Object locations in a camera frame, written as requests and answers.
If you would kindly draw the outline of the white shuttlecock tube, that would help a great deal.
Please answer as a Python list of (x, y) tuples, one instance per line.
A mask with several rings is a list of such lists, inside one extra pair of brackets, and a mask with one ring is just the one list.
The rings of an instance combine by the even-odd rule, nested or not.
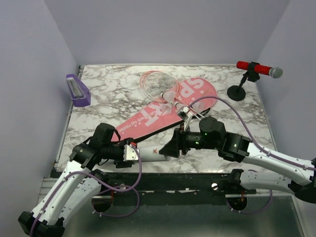
[(159, 154), (159, 151), (163, 148), (163, 145), (154, 145), (138, 148), (141, 162), (160, 162), (170, 161), (170, 156)]

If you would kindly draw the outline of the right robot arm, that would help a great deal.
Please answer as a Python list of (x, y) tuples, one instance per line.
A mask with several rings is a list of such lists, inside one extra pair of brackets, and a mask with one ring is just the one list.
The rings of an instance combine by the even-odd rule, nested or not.
[(242, 171), (227, 181), (234, 194), (241, 190), (267, 189), (295, 195), (308, 202), (316, 201), (316, 161), (288, 156), (270, 150), (248, 137), (227, 132), (222, 122), (208, 116), (199, 121), (199, 132), (174, 129), (171, 140), (159, 154), (173, 158), (190, 149), (216, 150), (224, 160), (248, 163), (269, 170), (268, 174)]

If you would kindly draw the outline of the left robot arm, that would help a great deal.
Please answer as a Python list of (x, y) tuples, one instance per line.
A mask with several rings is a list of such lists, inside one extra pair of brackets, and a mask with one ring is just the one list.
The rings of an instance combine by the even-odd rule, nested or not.
[(24, 211), (18, 222), (30, 237), (61, 237), (66, 220), (96, 194), (108, 191), (128, 192), (138, 185), (135, 183), (111, 186), (103, 178), (96, 176), (93, 168), (103, 159), (112, 159), (117, 165), (132, 164), (140, 158), (133, 138), (121, 139), (118, 131), (109, 124), (99, 124), (93, 135), (76, 145), (66, 167), (43, 200), (32, 211)]

